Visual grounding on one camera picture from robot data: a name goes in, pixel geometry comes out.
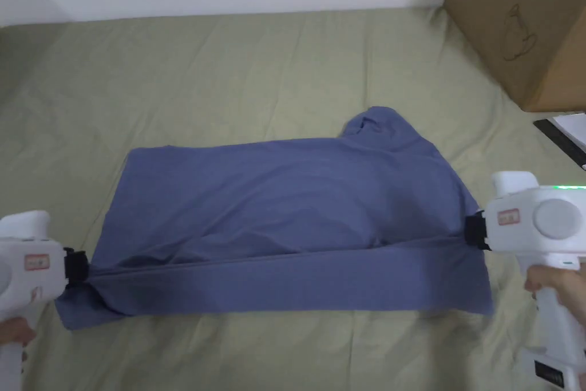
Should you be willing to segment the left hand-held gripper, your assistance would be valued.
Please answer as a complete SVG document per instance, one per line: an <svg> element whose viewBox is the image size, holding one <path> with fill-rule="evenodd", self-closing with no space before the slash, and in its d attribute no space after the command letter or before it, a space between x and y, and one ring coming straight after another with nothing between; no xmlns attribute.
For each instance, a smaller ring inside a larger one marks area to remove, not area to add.
<svg viewBox="0 0 586 391"><path fill-rule="evenodd" d="M34 326L38 309L58 298L76 275L66 267L69 257L84 252L64 248L50 239L50 215L29 211L1 219L1 321L24 318Z"/></svg>

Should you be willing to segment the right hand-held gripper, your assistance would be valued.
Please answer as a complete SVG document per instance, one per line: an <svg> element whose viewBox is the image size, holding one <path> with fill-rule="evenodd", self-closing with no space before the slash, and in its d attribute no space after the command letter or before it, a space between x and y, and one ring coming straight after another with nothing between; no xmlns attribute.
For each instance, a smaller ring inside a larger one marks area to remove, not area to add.
<svg viewBox="0 0 586 391"><path fill-rule="evenodd" d="M539 185L534 174L492 177L495 198L465 219L468 245L516 256L522 274L542 265L578 270L585 258L585 187ZM522 365L558 390L579 390L585 373L585 331L551 288L536 295L542 346L522 350Z"/></svg>

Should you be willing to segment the person's right hand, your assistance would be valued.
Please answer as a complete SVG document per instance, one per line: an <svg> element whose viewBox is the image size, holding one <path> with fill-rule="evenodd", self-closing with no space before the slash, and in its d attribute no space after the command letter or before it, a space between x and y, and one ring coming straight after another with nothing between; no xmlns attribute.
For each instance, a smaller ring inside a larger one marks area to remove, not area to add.
<svg viewBox="0 0 586 391"><path fill-rule="evenodd" d="M528 268L524 289L532 295L553 289L556 298L582 325L585 324L585 266L579 270L535 265Z"/></svg>

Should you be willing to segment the person's left hand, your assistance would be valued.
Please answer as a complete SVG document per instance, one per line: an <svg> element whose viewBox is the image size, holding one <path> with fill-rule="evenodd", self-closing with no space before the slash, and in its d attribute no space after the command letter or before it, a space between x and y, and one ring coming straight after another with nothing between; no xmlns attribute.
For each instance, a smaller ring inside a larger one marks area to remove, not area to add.
<svg viewBox="0 0 586 391"><path fill-rule="evenodd" d="M0 324L0 345L16 343L20 346L28 345L36 337L35 331L29 326L24 317L14 317Z"/></svg>

